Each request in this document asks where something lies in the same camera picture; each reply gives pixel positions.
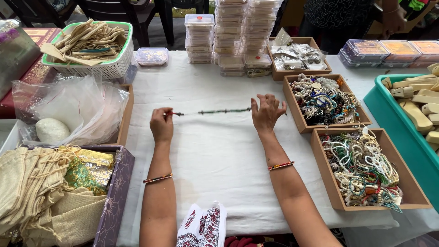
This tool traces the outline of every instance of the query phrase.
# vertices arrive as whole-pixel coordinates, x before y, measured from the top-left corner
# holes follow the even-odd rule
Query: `red book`
[[[55,36],[61,31],[59,28],[23,28],[23,30],[32,38],[32,40],[38,45],[42,46],[44,43],[51,42]],[[57,71],[52,68],[41,64],[41,54],[30,68],[20,78],[21,81],[30,84],[49,83],[54,79]],[[28,97],[23,97],[22,101],[25,102]],[[0,119],[14,119],[15,108],[14,101],[12,100],[12,90],[10,90],[5,97],[0,101]]]

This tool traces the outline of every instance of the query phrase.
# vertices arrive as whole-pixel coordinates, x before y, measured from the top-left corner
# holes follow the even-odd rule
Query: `person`
[[[260,108],[251,99],[253,125],[265,150],[268,167],[290,162],[277,141],[274,125],[286,113],[287,106],[274,95],[258,94]],[[155,109],[150,127],[155,147],[148,178],[170,174],[169,149],[173,136],[172,108]],[[285,220],[301,247],[342,247],[320,216],[308,190],[294,165],[270,170],[270,179]],[[172,178],[148,183],[145,186],[140,219],[140,247],[175,247],[177,239],[176,195]]]
[[[355,37],[373,5],[374,0],[307,0],[298,36],[317,40],[321,35],[320,49],[337,54],[347,40]],[[405,29],[406,11],[398,0],[383,0],[382,9],[382,38],[388,39]]]

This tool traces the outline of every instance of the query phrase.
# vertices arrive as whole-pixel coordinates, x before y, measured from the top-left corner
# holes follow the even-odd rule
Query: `colorful bangle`
[[[278,169],[278,168],[281,168],[281,167],[287,167],[287,166],[291,166],[291,165],[294,165],[294,161],[290,161],[290,162],[287,162],[287,163],[283,163],[283,164],[280,164],[280,165],[275,165],[275,166],[269,167],[268,170],[271,171],[271,170],[274,170],[274,169]]]
[[[171,177],[172,177],[172,173],[168,174],[168,175],[165,175],[165,176],[158,177],[158,178],[145,179],[145,180],[143,180],[143,183],[144,184],[152,183],[152,182],[155,182],[155,181],[158,181],[158,180],[162,180],[162,179],[165,179],[165,178],[171,178]]]

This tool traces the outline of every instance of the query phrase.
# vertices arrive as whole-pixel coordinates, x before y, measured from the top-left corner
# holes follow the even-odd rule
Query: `woman's right hand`
[[[277,119],[287,112],[287,104],[282,102],[282,108],[279,107],[279,100],[273,94],[258,94],[260,108],[258,110],[258,103],[252,98],[252,117],[253,125],[259,135],[271,134]]]
[[[171,112],[172,108],[170,107],[154,109],[152,112],[149,127],[151,128],[156,144],[171,144],[172,135],[174,134],[174,125],[172,123],[173,115]]]

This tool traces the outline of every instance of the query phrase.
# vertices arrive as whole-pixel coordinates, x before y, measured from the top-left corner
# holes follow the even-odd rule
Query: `wooden tray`
[[[122,121],[120,122],[119,131],[118,133],[115,133],[110,141],[107,143],[102,143],[99,145],[121,145],[125,146],[126,144],[126,138],[128,136],[128,128],[130,127],[130,121],[131,121],[131,113],[133,113],[133,106],[134,106],[134,92],[133,92],[133,86],[131,84],[123,84],[120,85],[121,87],[124,87],[128,89],[128,92],[130,93],[130,97],[128,99],[128,102],[125,107],[125,111],[123,112]]]
[[[352,133],[358,131],[354,128],[345,129],[314,129],[311,135],[311,148],[313,149],[317,165],[325,184],[326,192],[328,193],[331,205],[335,209],[344,211],[365,211],[365,210],[388,210],[387,207],[349,207],[346,206],[345,201],[338,189],[337,181],[334,178],[328,159],[323,150],[323,146],[319,139],[319,134],[340,134],[342,132]],[[403,200],[399,206],[401,209],[418,209],[418,208],[432,208],[430,201],[425,196],[422,189],[419,187],[416,179],[413,177],[406,163],[396,150],[386,131],[382,128],[371,128],[376,137],[378,144],[381,146],[382,153],[387,157],[389,162],[394,163],[398,169],[399,184],[404,193]]]
[[[344,81],[344,84],[341,87],[341,90],[344,92],[352,93],[351,89],[349,88],[348,84],[345,82],[343,77],[340,74],[330,74],[330,75],[313,75],[309,74],[309,76],[322,76],[328,79],[338,80],[341,78]],[[307,125],[305,118],[303,118],[302,112],[300,111],[299,104],[296,101],[296,98],[294,97],[293,91],[290,88],[289,82],[297,81],[297,76],[285,76],[284,77],[284,85],[283,85],[283,91],[285,98],[287,99],[288,106],[291,110],[291,114],[293,115],[294,122],[296,123],[297,129],[299,130],[299,133],[311,133],[313,129],[318,128],[325,128],[325,125]],[[362,107],[357,108],[357,112],[360,115],[360,121],[364,125],[370,125],[372,124],[372,121],[367,116],[366,112],[363,110]],[[330,124],[329,128],[350,128],[353,125],[358,125],[358,123],[341,123],[341,124]]]
[[[312,48],[319,49],[316,41],[312,37],[292,37],[291,40],[294,43],[308,44]],[[328,66],[328,68],[324,70],[277,70],[276,66],[274,65],[273,55],[271,54],[271,50],[269,46],[267,46],[267,50],[268,50],[268,55],[270,55],[271,61],[273,62],[273,64],[271,65],[271,75],[274,81],[282,81],[284,79],[284,76],[294,76],[294,75],[300,75],[302,73],[322,75],[322,74],[329,74],[332,72],[332,69],[329,66],[329,63],[326,61],[326,59],[324,60],[324,63],[326,64],[326,66]]]

